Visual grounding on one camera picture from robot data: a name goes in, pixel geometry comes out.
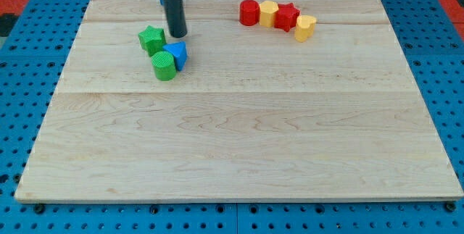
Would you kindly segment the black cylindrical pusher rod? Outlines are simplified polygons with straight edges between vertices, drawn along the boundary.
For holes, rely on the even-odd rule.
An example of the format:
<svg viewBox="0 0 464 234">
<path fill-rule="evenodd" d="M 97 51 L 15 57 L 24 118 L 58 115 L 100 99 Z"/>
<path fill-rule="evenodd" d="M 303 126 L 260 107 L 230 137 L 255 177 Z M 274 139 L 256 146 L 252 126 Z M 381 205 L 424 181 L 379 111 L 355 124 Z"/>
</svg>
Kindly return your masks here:
<svg viewBox="0 0 464 234">
<path fill-rule="evenodd" d="M 162 0 L 170 35 L 182 38 L 187 34 L 183 0 Z"/>
</svg>

